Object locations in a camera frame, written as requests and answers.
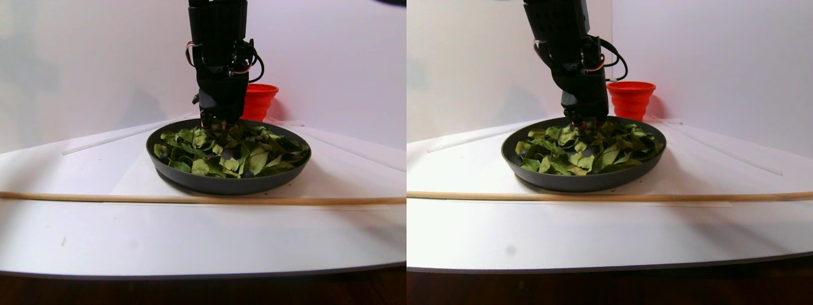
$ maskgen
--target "spinach leaf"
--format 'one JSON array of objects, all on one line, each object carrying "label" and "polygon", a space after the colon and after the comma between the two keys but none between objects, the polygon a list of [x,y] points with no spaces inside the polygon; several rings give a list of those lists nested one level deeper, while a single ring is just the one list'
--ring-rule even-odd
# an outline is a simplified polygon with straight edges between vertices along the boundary
[{"label": "spinach leaf", "polygon": [[164,131],[161,140],[153,147],[161,162],[201,176],[268,176],[296,168],[311,155],[308,145],[274,134],[264,126]]},{"label": "spinach leaf", "polygon": [[579,130],[570,125],[533,129],[515,152],[521,167],[555,175],[590,175],[640,165],[663,151],[664,144],[638,124],[608,118],[603,128],[593,123]]}]

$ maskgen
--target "wooden dowel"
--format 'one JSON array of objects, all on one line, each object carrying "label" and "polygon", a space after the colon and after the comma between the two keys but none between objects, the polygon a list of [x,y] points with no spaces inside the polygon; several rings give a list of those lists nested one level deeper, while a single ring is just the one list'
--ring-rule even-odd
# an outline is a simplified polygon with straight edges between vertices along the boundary
[{"label": "wooden dowel", "polygon": [[208,196],[136,196],[105,194],[43,194],[2,192],[0,198],[46,201],[75,201],[97,203],[191,203],[228,205],[277,206],[361,206],[404,204],[405,197],[379,198],[267,198],[267,197],[208,197]]},{"label": "wooden dowel", "polygon": [[775,194],[482,194],[407,191],[408,198],[492,201],[591,201],[661,203],[675,201],[791,201],[812,200],[813,192]]}]

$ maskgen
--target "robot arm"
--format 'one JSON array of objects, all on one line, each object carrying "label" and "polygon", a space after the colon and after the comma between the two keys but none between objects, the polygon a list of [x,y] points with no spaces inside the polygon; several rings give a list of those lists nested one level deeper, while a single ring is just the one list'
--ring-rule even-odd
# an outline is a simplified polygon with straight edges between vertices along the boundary
[{"label": "robot arm", "polygon": [[[189,0],[192,41],[186,56],[197,73],[200,89],[192,103],[200,107],[204,128],[221,122],[234,125],[243,114],[248,84],[264,74],[254,40],[243,40],[246,11],[246,0]],[[248,71],[257,62],[263,71],[250,81]]]},{"label": "robot arm", "polygon": [[626,62],[609,42],[587,33],[590,25],[585,0],[524,1],[536,51],[562,89],[564,115],[577,127],[584,127],[587,118],[594,118],[601,126],[609,111],[604,67],[618,62],[605,65],[601,48],[614,53],[625,69]]}]

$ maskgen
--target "black pan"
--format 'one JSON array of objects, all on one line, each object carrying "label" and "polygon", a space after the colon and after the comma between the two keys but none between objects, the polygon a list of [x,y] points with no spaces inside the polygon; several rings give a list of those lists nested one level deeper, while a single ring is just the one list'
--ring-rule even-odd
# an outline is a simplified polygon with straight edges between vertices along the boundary
[{"label": "black pan", "polygon": [[[260,125],[265,126],[275,134],[286,136],[288,139],[295,140],[301,144],[306,144],[302,137],[296,133],[292,133],[287,129],[277,127],[271,124],[253,120],[239,120],[239,124],[246,125]],[[311,154],[305,158],[305,162],[287,172],[282,172],[276,175],[261,176],[253,178],[220,178],[212,176],[199,176],[188,172],[182,172],[175,168],[170,168],[168,165],[161,163],[155,154],[153,154],[153,146],[161,141],[161,133],[165,130],[178,131],[181,129],[191,129],[200,124],[200,119],[182,120],[166,125],[147,138],[147,152],[155,164],[155,170],[158,174],[176,185],[180,185],[190,190],[198,191],[207,194],[217,195],[245,195],[259,193],[264,190],[270,190],[284,184],[291,182],[300,172],[305,168],[307,162],[311,159]]]},{"label": "black pan", "polygon": [[[663,150],[666,150],[666,138],[663,136],[663,133],[661,133],[655,127],[652,127],[652,125],[638,120],[630,120],[621,117],[614,118],[620,120],[623,124],[638,124],[642,129],[644,129],[645,132],[652,133],[655,139],[663,142]],[[558,118],[535,123],[520,129],[519,131],[510,135],[502,143],[502,157],[506,160],[506,162],[508,162],[508,166],[511,167],[511,170],[514,171],[516,176],[532,185],[539,186],[542,189],[558,192],[584,193],[608,190],[635,181],[652,170],[663,155],[663,150],[661,150],[661,152],[653,159],[650,159],[636,167],[623,169],[618,172],[608,172],[586,176],[560,176],[545,174],[540,172],[531,172],[520,167],[520,165],[522,165],[522,160],[516,154],[516,143],[527,139],[528,132],[531,131],[531,129],[544,129],[550,126],[565,126],[567,124],[570,124],[570,121],[567,118]]]}]

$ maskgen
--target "white backdrop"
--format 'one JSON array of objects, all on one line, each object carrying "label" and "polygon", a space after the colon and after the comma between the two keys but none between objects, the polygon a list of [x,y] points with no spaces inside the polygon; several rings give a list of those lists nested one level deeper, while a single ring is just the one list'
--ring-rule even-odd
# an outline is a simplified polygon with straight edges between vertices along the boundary
[{"label": "white backdrop", "polygon": [[[0,0],[0,152],[197,111],[187,1]],[[403,149],[406,10],[249,1],[272,113]]]},{"label": "white backdrop", "polygon": [[813,2],[613,6],[613,38],[631,79],[658,86],[648,111],[813,157]]},{"label": "white backdrop", "polygon": [[[587,6],[612,41],[612,2]],[[410,142],[562,114],[522,0],[410,0],[406,23]]]}]

